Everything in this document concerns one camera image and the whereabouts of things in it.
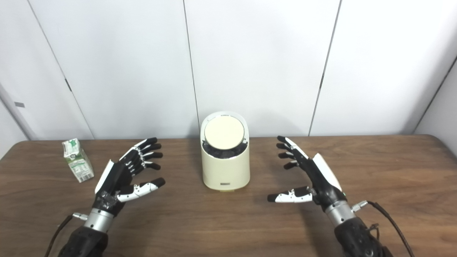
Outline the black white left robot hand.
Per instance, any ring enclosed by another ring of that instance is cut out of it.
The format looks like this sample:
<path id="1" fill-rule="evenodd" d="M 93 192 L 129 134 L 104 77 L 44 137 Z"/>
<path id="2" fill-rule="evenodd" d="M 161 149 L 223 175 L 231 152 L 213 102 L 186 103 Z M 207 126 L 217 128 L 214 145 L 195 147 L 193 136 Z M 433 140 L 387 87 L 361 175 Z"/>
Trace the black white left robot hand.
<path id="1" fill-rule="evenodd" d="M 109 160 L 95 188 L 93 208 L 118 216 L 127 201 L 136 200 L 166 184 L 162 177 L 132 184 L 133 177 L 145 169 L 160 170 L 151 159 L 163 157 L 157 138 L 147 138 L 129 148 L 116 162 Z"/>

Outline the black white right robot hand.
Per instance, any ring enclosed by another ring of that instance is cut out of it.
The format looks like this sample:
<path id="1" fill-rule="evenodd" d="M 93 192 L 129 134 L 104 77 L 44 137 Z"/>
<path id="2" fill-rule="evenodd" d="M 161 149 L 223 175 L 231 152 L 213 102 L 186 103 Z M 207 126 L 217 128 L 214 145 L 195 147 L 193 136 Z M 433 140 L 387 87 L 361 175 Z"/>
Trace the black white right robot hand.
<path id="1" fill-rule="evenodd" d="M 278 136 L 276 147 L 285 150 L 279 153 L 281 159 L 291 159 L 284 164 L 285 170 L 299 167 L 308 176 L 311 186 L 293 188 L 277 194 L 269 194 L 268 202 L 271 203 L 305 203 L 313 201 L 323 211 L 336 206 L 339 201 L 347 201 L 347 197 L 341 189 L 338 179 L 326 164 L 321 154 L 317 153 L 313 158 L 309 157 L 291 139 Z"/>

